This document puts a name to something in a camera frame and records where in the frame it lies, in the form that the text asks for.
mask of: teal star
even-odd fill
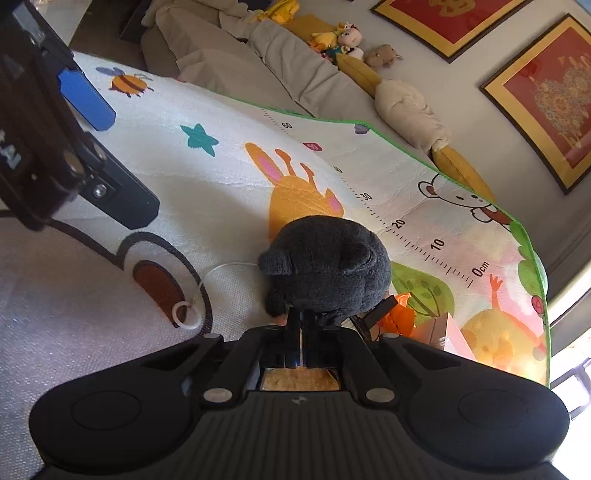
[[[217,145],[219,141],[207,135],[201,124],[197,124],[193,128],[181,125],[181,129],[189,136],[187,145],[190,148],[202,148],[212,157],[216,156],[213,146]]]

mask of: plush doll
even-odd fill
[[[272,317],[287,305],[319,314],[323,325],[375,307],[391,281],[388,253],[364,226],[314,215],[283,227],[258,260],[271,280],[265,310]]]
[[[403,58],[388,44],[372,48],[363,57],[363,61],[373,69],[377,67],[390,67],[396,60],[403,60]]]
[[[351,25],[349,28],[343,30],[341,35],[337,38],[338,45],[334,48],[328,48],[323,51],[322,56],[330,59],[333,63],[336,61],[337,53],[344,53],[356,58],[362,58],[363,51],[358,48],[361,40],[363,40],[363,35],[355,25]]]
[[[320,32],[320,33],[312,33],[312,40],[308,42],[308,45],[312,47],[312,50],[321,53],[323,50],[327,50],[329,48],[335,48],[338,43],[339,35],[344,32],[347,28],[351,28],[350,23],[339,23],[339,26],[336,30],[332,32]]]

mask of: black plush toy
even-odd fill
[[[374,233],[322,215],[285,225],[258,265],[271,279],[269,315],[285,313],[290,304],[321,314],[325,325],[375,307],[391,281],[388,253]]]

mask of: cartoon play mat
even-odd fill
[[[42,233],[0,211],[0,478],[41,461],[27,430],[53,386],[186,340],[171,309],[203,308],[200,335],[269,322],[256,262],[291,220],[332,215],[379,235],[392,292],[416,323],[450,313],[478,361],[548,375],[543,280],[523,228],[380,137],[248,105],[77,54],[117,114],[95,135],[160,199],[129,231],[81,198]],[[193,311],[180,309],[190,323]]]

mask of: white plastic ring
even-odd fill
[[[195,317],[196,317],[195,323],[188,325],[187,323],[183,323],[178,319],[177,311],[180,307],[187,307],[187,313],[189,312],[189,309],[191,309],[192,311],[195,312]],[[173,314],[174,323],[176,323],[183,330],[197,330],[197,329],[201,329],[201,327],[203,326],[203,321],[200,318],[199,313],[197,311],[195,311],[193,309],[193,305],[191,305],[191,303],[189,303],[187,301],[180,301],[178,303],[175,303],[173,306],[172,314]]]

